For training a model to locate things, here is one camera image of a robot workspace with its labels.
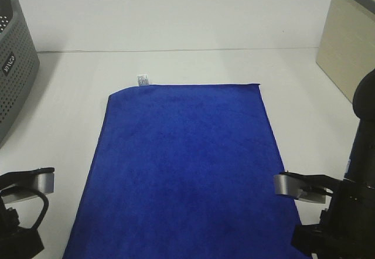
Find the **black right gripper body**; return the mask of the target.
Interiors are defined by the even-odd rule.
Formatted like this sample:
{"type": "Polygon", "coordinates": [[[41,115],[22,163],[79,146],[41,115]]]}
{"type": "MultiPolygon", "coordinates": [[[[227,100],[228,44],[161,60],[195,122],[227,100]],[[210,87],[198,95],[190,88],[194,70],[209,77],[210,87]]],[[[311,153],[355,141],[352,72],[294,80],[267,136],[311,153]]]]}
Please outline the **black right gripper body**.
{"type": "Polygon", "coordinates": [[[319,258],[374,258],[374,189],[342,181],[318,224],[295,226],[291,245],[319,258]]]}

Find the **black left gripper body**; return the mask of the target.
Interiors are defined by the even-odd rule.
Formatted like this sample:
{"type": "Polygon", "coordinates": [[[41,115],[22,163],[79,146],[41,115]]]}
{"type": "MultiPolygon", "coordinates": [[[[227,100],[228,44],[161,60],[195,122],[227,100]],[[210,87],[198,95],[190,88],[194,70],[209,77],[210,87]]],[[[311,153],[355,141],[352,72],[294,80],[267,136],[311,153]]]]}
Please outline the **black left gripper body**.
{"type": "Polygon", "coordinates": [[[7,209],[1,197],[1,258],[33,258],[43,251],[38,227],[44,216],[43,206],[32,227],[21,227],[18,212],[7,209]]]}

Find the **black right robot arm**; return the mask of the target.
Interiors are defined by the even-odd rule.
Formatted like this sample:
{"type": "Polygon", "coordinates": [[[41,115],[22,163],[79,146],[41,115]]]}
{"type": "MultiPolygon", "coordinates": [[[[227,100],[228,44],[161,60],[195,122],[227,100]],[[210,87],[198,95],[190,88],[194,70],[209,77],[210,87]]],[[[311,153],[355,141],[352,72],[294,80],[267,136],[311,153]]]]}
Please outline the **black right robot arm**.
{"type": "Polygon", "coordinates": [[[359,126],[343,180],[331,188],[320,222],[297,225],[291,244],[318,258],[374,258],[374,72],[359,83],[352,101],[359,126]]]}

